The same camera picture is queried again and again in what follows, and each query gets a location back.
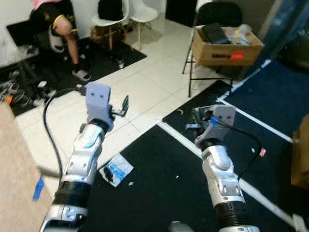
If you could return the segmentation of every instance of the blue tape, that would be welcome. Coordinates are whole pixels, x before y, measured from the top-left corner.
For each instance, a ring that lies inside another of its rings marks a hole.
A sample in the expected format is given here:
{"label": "blue tape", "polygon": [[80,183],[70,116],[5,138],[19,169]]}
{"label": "blue tape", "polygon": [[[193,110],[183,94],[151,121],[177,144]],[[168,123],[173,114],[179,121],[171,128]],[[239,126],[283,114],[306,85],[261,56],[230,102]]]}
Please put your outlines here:
{"label": "blue tape", "polygon": [[34,194],[33,194],[33,197],[32,197],[32,200],[33,201],[37,201],[38,199],[40,199],[40,195],[41,195],[41,192],[44,188],[44,180],[42,177],[40,177],[37,185],[35,186],[35,190],[34,190]]}
{"label": "blue tape", "polygon": [[116,164],[113,162],[109,162],[108,169],[111,171],[111,173],[117,177],[119,180],[123,180],[126,176],[126,173],[122,171]]}
{"label": "blue tape", "polygon": [[211,123],[212,123],[213,125],[217,126],[217,125],[219,124],[218,122],[219,122],[219,121],[218,121],[217,118],[215,118],[214,116],[211,117]]}

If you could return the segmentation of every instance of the white tile floor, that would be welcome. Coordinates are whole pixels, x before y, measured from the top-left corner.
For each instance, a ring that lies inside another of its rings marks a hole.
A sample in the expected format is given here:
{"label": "white tile floor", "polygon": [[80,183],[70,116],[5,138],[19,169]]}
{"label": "white tile floor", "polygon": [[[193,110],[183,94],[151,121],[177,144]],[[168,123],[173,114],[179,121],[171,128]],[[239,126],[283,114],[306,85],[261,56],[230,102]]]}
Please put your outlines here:
{"label": "white tile floor", "polygon": [[[145,28],[142,32],[142,52],[147,58],[97,82],[112,87],[111,103],[120,107],[124,97],[130,97],[126,118],[117,118],[115,128],[103,144],[98,160],[101,166],[115,153],[147,131],[156,121],[187,102],[188,74],[182,75],[183,62],[190,43],[191,29],[160,16],[153,22],[157,41]],[[135,48],[137,34],[130,33]],[[205,67],[197,67],[195,76],[216,75]],[[211,85],[213,81],[195,81],[193,96]],[[42,123],[42,108],[36,108],[17,117],[19,127],[36,163],[57,170],[57,161]],[[59,147],[64,164],[73,151],[73,141],[79,127],[86,121],[85,99],[78,93],[67,94],[54,101],[49,110],[48,123]],[[45,178],[51,196],[57,180]]]}

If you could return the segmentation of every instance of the black shorts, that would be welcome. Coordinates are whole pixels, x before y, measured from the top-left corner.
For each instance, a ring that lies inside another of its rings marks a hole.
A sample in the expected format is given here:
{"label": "black shorts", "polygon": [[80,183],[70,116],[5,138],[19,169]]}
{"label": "black shorts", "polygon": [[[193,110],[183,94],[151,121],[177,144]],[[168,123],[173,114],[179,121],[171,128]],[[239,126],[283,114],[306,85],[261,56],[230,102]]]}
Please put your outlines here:
{"label": "black shorts", "polygon": [[53,25],[53,29],[60,17],[66,17],[72,23],[72,31],[77,31],[74,10],[70,0],[43,3],[33,13],[41,16],[41,18],[44,16],[47,25]]}

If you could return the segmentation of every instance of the black bag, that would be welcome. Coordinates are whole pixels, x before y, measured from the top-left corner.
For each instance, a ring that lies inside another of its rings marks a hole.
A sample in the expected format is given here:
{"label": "black bag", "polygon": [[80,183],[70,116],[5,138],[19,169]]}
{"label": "black bag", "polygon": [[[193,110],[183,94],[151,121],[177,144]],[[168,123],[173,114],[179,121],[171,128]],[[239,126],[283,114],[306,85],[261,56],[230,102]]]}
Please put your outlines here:
{"label": "black bag", "polygon": [[98,3],[98,17],[111,21],[123,19],[122,0],[100,0]]}

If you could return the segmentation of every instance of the robotic arm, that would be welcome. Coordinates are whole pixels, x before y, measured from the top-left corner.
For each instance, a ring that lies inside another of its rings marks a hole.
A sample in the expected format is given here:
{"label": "robotic arm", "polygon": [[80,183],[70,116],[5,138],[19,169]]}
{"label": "robotic arm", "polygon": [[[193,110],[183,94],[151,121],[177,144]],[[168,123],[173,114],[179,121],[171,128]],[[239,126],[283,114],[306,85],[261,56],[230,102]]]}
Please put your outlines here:
{"label": "robotic arm", "polygon": [[92,82],[79,87],[79,90],[86,95],[87,124],[82,125],[81,133],[75,139],[74,152],[40,232],[77,232],[85,223],[87,203],[105,134],[113,129],[113,115],[124,117],[128,110],[128,96],[121,111],[112,109],[109,105],[109,86]]}
{"label": "robotic arm", "polygon": [[213,105],[193,110],[194,124],[188,129],[197,132],[195,144],[202,149],[202,168],[220,224],[220,232],[259,232],[249,223],[245,199],[234,173],[234,165],[223,146],[223,138],[234,124],[235,108]]}

